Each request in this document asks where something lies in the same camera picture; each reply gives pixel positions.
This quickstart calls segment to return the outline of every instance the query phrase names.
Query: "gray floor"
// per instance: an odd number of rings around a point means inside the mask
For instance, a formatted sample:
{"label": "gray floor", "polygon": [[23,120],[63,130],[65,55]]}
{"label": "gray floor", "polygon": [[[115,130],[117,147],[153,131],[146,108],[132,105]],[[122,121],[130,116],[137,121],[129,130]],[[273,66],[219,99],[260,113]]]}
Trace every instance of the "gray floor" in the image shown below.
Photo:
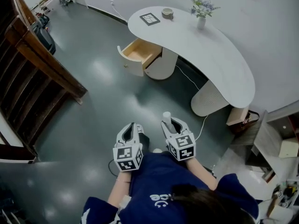
{"label": "gray floor", "polygon": [[[165,150],[164,111],[187,122],[195,136],[203,118],[192,113],[190,101],[197,90],[178,69],[164,81],[124,70],[116,46],[124,48],[135,39],[127,26],[77,4],[49,17],[55,57],[89,92],[82,105],[68,101],[45,129],[36,145],[41,162],[1,164],[0,175],[37,223],[73,224],[79,223],[89,196],[107,199],[115,181],[107,164],[116,134],[126,124],[142,124],[150,148]],[[178,65],[202,87],[203,78]],[[210,169],[233,138],[225,125],[230,109],[211,114],[197,141],[197,158]]]}

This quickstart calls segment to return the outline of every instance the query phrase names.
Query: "desk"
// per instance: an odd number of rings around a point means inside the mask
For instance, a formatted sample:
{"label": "desk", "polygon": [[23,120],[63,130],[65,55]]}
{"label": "desk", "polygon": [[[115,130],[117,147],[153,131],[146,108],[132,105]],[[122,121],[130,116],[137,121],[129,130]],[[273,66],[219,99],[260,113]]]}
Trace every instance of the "desk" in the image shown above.
{"label": "desk", "polygon": [[[137,37],[163,47],[161,59],[148,67],[154,79],[168,78],[178,55],[200,70],[209,81],[192,98],[191,107],[199,116],[211,114],[228,104],[248,106],[255,94],[252,73],[232,42],[209,22],[204,30],[196,28],[197,18],[172,8],[174,19],[162,17],[164,7],[147,7],[135,12],[128,21]],[[148,26],[141,15],[152,13],[161,22]]]}

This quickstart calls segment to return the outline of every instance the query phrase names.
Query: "baseboard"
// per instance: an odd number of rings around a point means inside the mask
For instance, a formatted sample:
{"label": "baseboard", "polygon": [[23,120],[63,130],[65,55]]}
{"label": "baseboard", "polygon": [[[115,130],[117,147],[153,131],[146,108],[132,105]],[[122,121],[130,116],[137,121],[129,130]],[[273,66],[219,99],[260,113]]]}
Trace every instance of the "baseboard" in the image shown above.
{"label": "baseboard", "polygon": [[117,17],[117,16],[115,16],[115,15],[113,15],[113,14],[111,14],[111,13],[105,12],[105,11],[103,11],[103,10],[97,9],[97,8],[95,8],[95,7],[92,7],[92,6],[87,6],[87,7],[88,7],[89,9],[91,9],[91,10],[94,10],[94,11],[98,12],[98,13],[102,13],[102,14],[104,14],[104,15],[106,15],[106,16],[108,16],[108,17],[114,19],[114,20],[117,20],[117,21],[121,22],[122,24],[128,25],[127,22],[126,22],[125,20],[123,20],[122,18],[119,18],[119,17]]}
{"label": "baseboard", "polygon": [[[95,8],[95,7],[92,7],[92,6],[89,6],[89,5],[87,5],[87,7],[89,9],[91,9],[91,10],[94,10],[94,11],[98,12],[98,13],[106,15],[106,16],[108,16],[108,17],[110,17],[110,18],[112,18],[112,19],[114,19],[116,21],[119,21],[119,22],[121,22],[122,24],[124,24],[126,26],[128,25],[128,23],[124,19],[119,18],[118,16],[115,16],[115,15],[113,15],[111,13],[105,12],[103,10],[100,10],[98,8]],[[192,65],[189,61],[187,61],[186,59],[184,59],[181,56],[178,56],[178,59],[180,59],[182,62],[184,62],[186,65],[188,65],[196,73],[198,73],[204,80],[208,81],[208,78],[202,72],[200,72],[194,65]]]}

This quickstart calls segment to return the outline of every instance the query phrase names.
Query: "wooden staircase railing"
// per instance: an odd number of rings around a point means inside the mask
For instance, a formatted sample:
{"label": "wooden staircase railing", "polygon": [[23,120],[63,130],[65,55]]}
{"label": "wooden staircase railing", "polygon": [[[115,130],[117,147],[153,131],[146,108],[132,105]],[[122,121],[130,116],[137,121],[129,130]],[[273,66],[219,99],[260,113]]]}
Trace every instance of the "wooden staircase railing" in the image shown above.
{"label": "wooden staircase railing", "polygon": [[23,144],[33,149],[64,101],[87,92],[39,42],[36,17],[23,0],[0,0],[0,111]]}

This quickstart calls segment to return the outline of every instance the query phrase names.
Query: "person's arm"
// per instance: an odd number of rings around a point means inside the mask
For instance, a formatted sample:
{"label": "person's arm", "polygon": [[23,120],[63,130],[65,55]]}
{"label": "person's arm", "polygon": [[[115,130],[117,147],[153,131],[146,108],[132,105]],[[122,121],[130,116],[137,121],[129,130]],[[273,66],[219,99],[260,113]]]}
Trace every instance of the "person's arm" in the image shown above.
{"label": "person's arm", "polygon": [[203,181],[211,190],[215,190],[218,182],[198,161],[196,158],[187,159],[187,168],[191,173]]}
{"label": "person's arm", "polygon": [[131,172],[120,172],[108,198],[108,203],[119,208],[125,195],[129,195]]}

